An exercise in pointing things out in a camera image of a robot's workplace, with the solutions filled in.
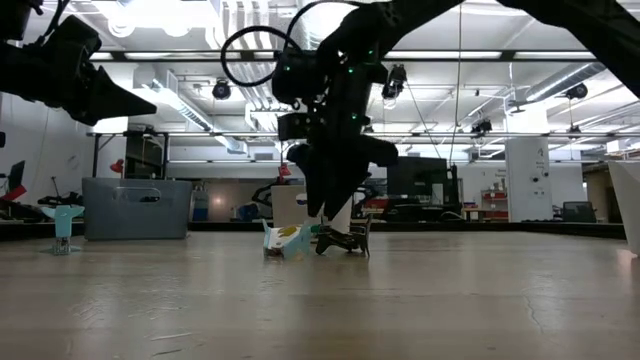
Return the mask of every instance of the computer monitor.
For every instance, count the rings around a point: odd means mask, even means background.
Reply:
[[[11,167],[11,172],[9,176],[7,176],[7,182],[9,188],[7,189],[7,193],[12,192],[22,185],[22,176],[24,175],[24,165],[25,161],[20,161],[19,163],[14,164]]]
[[[436,188],[442,193],[447,183],[446,159],[399,157],[397,165],[387,168],[389,195],[430,197]]]

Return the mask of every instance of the white pillar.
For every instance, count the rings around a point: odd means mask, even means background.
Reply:
[[[549,131],[544,106],[533,104],[525,112],[508,114],[505,129],[511,133]],[[512,138],[506,141],[509,221],[551,220],[551,181],[547,138]]]

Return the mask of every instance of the wooden floor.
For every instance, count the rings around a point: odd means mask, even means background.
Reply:
[[[0,359],[640,359],[624,242],[374,234],[265,261],[262,234],[0,244]]]

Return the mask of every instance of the gray storage bin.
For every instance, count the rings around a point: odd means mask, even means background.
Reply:
[[[184,239],[191,188],[186,181],[84,178],[85,238]]]

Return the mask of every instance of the red object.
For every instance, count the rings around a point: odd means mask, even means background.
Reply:
[[[287,164],[282,164],[278,168],[278,174],[280,174],[280,177],[289,176],[291,175],[291,170],[289,170],[289,167],[287,166]]]
[[[367,209],[385,209],[389,199],[371,199],[364,204],[364,208]]]
[[[509,212],[508,211],[487,211],[487,213],[484,215],[485,218],[490,218],[490,219],[509,219]]]
[[[494,196],[491,196],[491,192],[486,192],[482,195],[482,197],[485,200],[491,200],[491,199],[506,199],[507,198],[507,193],[504,191],[494,191],[493,194]]]
[[[122,174],[122,172],[124,171],[124,160],[119,159],[115,164],[111,164],[110,168],[111,171]]]
[[[27,193],[27,189],[25,189],[24,186],[20,185],[17,188],[15,188],[13,191],[10,191],[4,194],[2,197],[0,197],[0,199],[7,200],[7,201],[14,201],[26,193]]]

